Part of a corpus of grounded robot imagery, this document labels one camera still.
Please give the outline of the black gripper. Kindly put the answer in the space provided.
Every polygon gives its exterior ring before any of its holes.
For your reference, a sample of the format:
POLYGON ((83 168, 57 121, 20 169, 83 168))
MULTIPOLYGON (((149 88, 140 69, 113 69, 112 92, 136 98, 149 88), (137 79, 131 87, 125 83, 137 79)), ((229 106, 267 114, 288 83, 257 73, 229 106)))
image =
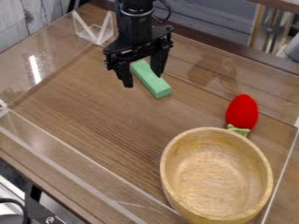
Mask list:
POLYGON ((157 77, 164 72, 169 49, 173 47, 172 41, 173 27, 171 25, 152 28, 152 38, 148 42, 132 45, 123 36, 104 48, 107 56, 105 66, 111 70, 115 68, 116 76, 123 81, 124 87, 133 86, 133 77, 129 70, 129 63, 151 56, 151 69, 157 77))

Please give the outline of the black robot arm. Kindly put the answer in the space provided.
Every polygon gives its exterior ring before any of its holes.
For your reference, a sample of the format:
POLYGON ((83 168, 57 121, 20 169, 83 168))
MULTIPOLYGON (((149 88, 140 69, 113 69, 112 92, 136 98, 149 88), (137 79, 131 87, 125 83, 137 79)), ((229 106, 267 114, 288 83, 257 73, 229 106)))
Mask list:
POLYGON ((173 47, 173 27, 164 25, 172 15, 165 0, 116 0, 116 40, 104 48, 105 66, 116 72, 124 87, 133 86, 129 65, 149 57, 157 77, 164 72, 168 53, 173 47))

